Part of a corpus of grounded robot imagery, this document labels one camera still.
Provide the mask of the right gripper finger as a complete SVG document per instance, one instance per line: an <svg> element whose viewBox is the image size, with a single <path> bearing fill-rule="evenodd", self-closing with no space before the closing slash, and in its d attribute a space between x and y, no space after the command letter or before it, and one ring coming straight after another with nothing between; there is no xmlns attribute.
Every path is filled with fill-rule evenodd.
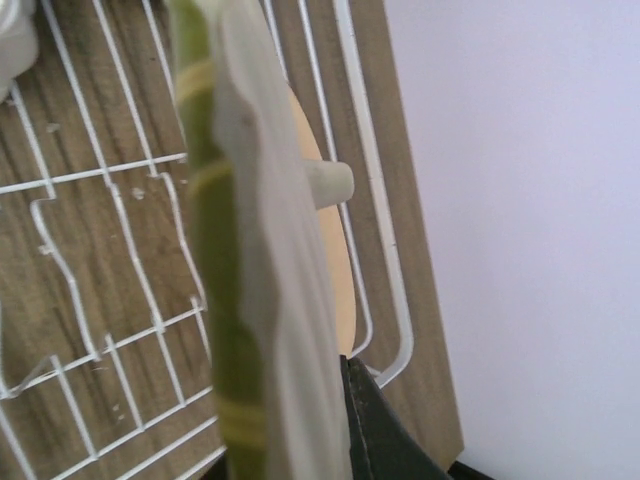
<svg viewBox="0 0 640 480"><path fill-rule="evenodd" d="M447 479L409 435L381 388L358 358L340 357L355 479Z"/></svg>

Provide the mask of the orange round plate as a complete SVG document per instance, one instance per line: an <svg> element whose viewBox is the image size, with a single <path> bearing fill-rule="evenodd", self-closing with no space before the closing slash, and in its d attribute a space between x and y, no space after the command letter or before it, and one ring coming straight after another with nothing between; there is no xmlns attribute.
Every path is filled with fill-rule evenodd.
<svg viewBox="0 0 640 480"><path fill-rule="evenodd" d="M324 164L309 120L299 100L291 88L288 89L288 93L303 158ZM338 349L341 355L350 358L356 336L356 298L344 228L337 206L319 210L317 217L334 292Z"/></svg>

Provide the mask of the yellow patterned plate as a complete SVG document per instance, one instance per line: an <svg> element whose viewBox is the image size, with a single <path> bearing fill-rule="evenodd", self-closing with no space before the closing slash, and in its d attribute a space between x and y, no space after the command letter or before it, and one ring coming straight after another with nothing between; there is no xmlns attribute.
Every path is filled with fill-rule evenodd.
<svg viewBox="0 0 640 480"><path fill-rule="evenodd" d="M256 1L171 1L191 251L234 479L348 479L326 253L290 93Z"/></svg>

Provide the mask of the white wire dish rack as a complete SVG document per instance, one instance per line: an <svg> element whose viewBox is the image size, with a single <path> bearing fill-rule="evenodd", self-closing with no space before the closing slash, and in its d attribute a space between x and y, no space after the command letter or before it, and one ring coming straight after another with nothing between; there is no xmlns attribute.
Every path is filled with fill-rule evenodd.
<svg viewBox="0 0 640 480"><path fill-rule="evenodd" d="M35 1L39 54L1 101L1 475L195 479L220 457L186 151L160 1ZM352 354L381 384L414 350L367 77L389 78L380 1L264 1L339 209Z"/></svg>

